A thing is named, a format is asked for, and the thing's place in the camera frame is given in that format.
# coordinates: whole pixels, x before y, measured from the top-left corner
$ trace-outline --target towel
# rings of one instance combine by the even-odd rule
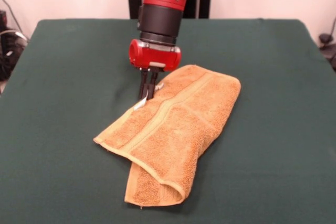
[[[153,99],[130,108],[94,141],[132,162],[124,201],[171,206],[190,194],[198,158],[221,134],[238,79],[196,65],[167,75]]]

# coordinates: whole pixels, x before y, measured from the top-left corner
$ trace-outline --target black cable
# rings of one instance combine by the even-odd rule
[[[335,30],[335,25],[336,25],[336,18],[334,19],[334,23],[332,25],[332,28],[331,28],[331,33],[330,35],[332,35],[334,33],[334,30]]]
[[[21,27],[20,27],[20,24],[19,24],[19,22],[17,21],[15,15],[14,15],[14,13],[13,13],[13,10],[12,10],[11,6],[9,5],[9,3],[8,3],[6,0],[2,0],[2,1],[5,3],[5,5],[7,5],[7,7],[8,7],[8,9],[9,9],[9,11],[10,11],[12,17],[14,18],[14,21],[15,21],[17,27],[19,28],[20,32],[22,33],[22,29],[21,29]]]

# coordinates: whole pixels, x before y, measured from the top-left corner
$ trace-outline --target towel fold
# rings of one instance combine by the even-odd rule
[[[188,197],[197,160],[222,132],[240,93],[238,79],[195,65],[162,82],[154,99],[130,108],[94,139],[132,162],[124,200],[141,207]]]

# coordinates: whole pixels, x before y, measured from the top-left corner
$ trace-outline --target green felt surface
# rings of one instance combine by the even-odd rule
[[[137,100],[135,20],[43,21],[0,98],[1,223],[336,223],[336,75],[296,20],[184,20],[182,63],[242,91],[179,206],[123,202],[93,138]]]

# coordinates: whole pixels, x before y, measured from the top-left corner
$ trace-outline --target towel hem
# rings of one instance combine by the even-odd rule
[[[156,179],[161,185],[167,185],[167,186],[170,186],[172,188],[174,188],[181,196],[182,196],[182,199],[180,201],[177,201],[176,203],[174,204],[158,204],[158,205],[155,205],[155,206],[171,206],[171,205],[177,205],[177,204],[180,204],[181,202],[183,202],[185,200],[185,192],[182,190],[182,188],[176,184],[175,182],[172,182],[172,181],[169,181],[169,180],[163,180],[162,178],[159,177],[159,175],[155,172],[154,169],[152,169],[150,166],[148,166],[147,164],[145,164],[144,162],[142,162],[141,160],[137,159],[136,157],[128,154],[128,153],[125,153],[119,149],[115,149],[115,148],[112,148],[111,146],[109,146],[108,144],[106,144],[101,138],[99,137],[96,137],[93,139],[97,144],[101,145],[102,147],[104,147],[105,149],[107,149],[108,151],[111,151],[117,155],[120,155],[122,157],[125,157],[127,158],[128,160],[130,160],[131,162],[134,162],[136,163],[137,165],[139,165],[141,168],[143,168],[146,172],[148,172],[154,179]],[[140,206],[139,204],[135,203],[135,202],[131,202],[132,200],[128,199],[127,200],[129,203],[132,203],[134,205],[138,205]]]

